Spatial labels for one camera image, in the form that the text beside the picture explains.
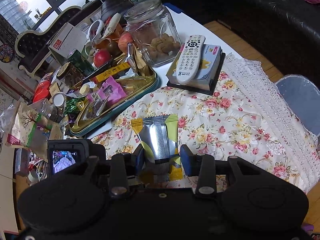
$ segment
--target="red apple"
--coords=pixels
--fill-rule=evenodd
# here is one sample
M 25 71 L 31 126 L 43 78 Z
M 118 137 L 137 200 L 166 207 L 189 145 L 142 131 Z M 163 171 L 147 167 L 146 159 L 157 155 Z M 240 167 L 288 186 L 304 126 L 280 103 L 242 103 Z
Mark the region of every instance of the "red apple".
M 133 42 L 133 38 L 130 35 L 130 33 L 124 32 L 119 38 L 118 47 L 122 52 L 128 53 L 128 43 L 132 43 L 132 42 Z
M 98 52 L 94 55 L 93 63 L 97 68 L 100 68 L 109 60 L 111 60 L 109 51 L 107 49 L 98 49 Z

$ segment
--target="ornate chair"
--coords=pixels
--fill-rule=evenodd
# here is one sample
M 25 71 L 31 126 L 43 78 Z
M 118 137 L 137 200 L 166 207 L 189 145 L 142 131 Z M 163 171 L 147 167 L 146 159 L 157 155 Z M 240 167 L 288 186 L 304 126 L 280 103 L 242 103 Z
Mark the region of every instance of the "ornate chair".
M 36 71 L 42 65 L 44 67 L 48 65 L 45 60 L 51 55 L 46 46 L 47 42 L 66 22 L 73 26 L 77 26 L 84 21 L 90 24 L 88 19 L 100 10 L 101 4 L 100 0 L 95 0 L 83 9 L 79 6 L 71 6 L 65 9 L 43 33 L 30 30 L 19 34 L 14 46 L 16 53 L 22 57 L 18 68 L 24 70 L 30 77 L 40 81 L 41 77 L 36 75 Z

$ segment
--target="decorative plate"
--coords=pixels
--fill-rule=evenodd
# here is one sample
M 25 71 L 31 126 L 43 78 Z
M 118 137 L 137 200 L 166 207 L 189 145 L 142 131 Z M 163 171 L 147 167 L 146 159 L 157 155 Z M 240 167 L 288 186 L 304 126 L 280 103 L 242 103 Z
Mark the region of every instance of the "decorative plate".
M 13 59 L 14 51 L 8 44 L 2 44 L 0 46 L 0 60 L 4 63 L 8 63 Z

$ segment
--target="remote control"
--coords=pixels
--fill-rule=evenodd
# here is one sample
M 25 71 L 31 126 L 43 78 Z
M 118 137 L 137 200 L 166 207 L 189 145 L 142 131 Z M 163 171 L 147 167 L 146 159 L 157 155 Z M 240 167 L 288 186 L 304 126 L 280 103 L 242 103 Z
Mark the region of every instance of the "remote control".
M 181 85 L 186 85 L 197 74 L 204 41 L 202 35 L 191 35 L 186 39 L 176 69 L 177 81 Z

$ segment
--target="lace tablecloth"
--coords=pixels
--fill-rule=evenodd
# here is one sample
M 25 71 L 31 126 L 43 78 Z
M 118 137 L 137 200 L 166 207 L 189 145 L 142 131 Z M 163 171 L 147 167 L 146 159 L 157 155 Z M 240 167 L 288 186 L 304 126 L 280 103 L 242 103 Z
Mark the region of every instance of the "lace tablecloth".
M 162 87 L 145 95 L 122 112 L 111 131 L 92 141 L 105 146 L 107 158 L 132 153 L 139 144 L 130 120 L 161 114 L 178 114 L 178 147 L 216 160 L 237 155 L 284 179 L 305 192 L 320 175 L 317 138 L 307 131 L 260 62 L 228 55 L 213 96 Z M 195 187 L 197 178 L 163 183 L 161 187 Z M 217 176 L 218 189 L 226 186 Z

